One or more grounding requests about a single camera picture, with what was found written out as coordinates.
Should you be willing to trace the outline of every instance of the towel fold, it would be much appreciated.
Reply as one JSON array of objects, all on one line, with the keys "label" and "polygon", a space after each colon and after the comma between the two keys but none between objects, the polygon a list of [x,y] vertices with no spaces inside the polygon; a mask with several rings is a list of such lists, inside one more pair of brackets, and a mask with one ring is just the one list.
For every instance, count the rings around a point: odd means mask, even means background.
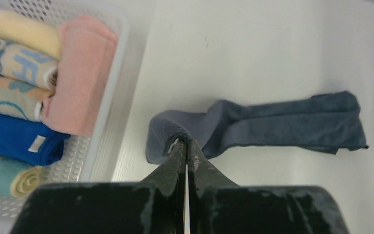
[{"label": "towel fold", "polygon": [[0,39],[0,77],[55,90],[58,61],[26,46]]},{"label": "towel fold", "polygon": [[59,27],[63,53],[56,93],[43,103],[42,122],[59,132],[90,137],[117,45],[100,21],[79,16]]},{"label": "towel fold", "polygon": [[209,159],[234,146],[299,146],[329,154],[367,149],[359,112],[347,91],[248,107],[220,100],[207,113],[169,110],[150,121],[146,157],[161,164],[176,138],[196,139]]},{"label": "towel fold", "polygon": [[62,158],[64,140],[69,137],[43,123],[0,115],[0,156],[33,165],[51,165]]},{"label": "towel fold", "polygon": [[52,95],[52,91],[0,77],[0,114],[40,122],[42,102]]},{"label": "towel fold", "polygon": [[14,11],[0,10],[0,38],[11,40],[53,58],[61,58],[61,43],[55,27]]},{"label": "towel fold", "polygon": [[0,157],[0,195],[23,197],[39,185],[42,167]]}]

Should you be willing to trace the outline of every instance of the pink towel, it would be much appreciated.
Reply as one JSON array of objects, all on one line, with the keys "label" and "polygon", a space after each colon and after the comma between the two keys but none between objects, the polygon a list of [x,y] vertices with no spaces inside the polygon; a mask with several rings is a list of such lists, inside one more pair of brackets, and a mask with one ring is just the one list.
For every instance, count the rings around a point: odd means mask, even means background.
[{"label": "pink towel", "polygon": [[51,129],[90,137],[117,45],[102,22],[81,15],[58,27],[62,45],[55,95],[43,102],[42,122]]}]

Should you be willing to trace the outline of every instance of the plastic basket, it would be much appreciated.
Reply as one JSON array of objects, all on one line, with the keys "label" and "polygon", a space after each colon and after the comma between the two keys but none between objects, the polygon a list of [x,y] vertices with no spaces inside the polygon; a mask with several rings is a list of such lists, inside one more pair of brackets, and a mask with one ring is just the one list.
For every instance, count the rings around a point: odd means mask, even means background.
[{"label": "plastic basket", "polygon": [[[105,142],[104,136],[111,135],[106,128],[107,117],[114,93],[126,89],[125,85],[122,85],[125,84],[126,77],[120,76],[129,36],[129,24],[125,13],[116,6],[90,0],[0,0],[0,9],[14,10],[24,16],[54,26],[71,20],[78,14],[88,14],[103,21],[119,36],[119,43],[91,140],[80,136],[71,137],[65,144],[62,160],[46,167],[41,176],[42,183],[90,181],[94,165],[98,164],[99,167],[100,163],[108,163],[108,160],[102,159],[103,154],[99,153],[101,148],[109,143]],[[123,98],[115,104],[124,105],[125,101]],[[10,231],[24,201],[25,199],[0,196],[0,234]]]}]

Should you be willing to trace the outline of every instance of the teal towel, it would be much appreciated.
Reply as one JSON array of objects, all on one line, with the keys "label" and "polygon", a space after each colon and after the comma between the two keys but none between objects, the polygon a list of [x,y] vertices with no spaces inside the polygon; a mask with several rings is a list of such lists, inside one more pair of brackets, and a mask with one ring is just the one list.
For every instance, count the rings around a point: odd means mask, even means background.
[{"label": "teal towel", "polygon": [[0,157],[0,195],[23,197],[39,185],[42,167]]}]

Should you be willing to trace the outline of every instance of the white table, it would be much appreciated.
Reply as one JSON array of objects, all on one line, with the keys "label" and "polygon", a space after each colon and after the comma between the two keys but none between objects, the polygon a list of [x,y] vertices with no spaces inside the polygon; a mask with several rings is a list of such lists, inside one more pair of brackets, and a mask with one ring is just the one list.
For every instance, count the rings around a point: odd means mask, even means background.
[{"label": "white table", "polygon": [[156,168],[144,149],[149,120],[163,110],[350,90],[362,107],[369,150],[332,156],[296,147],[233,148],[211,162],[241,185],[322,186],[351,233],[374,234],[374,3],[139,2],[117,1],[129,12],[139,51],[146,47],[114,181],[138,181]]}]

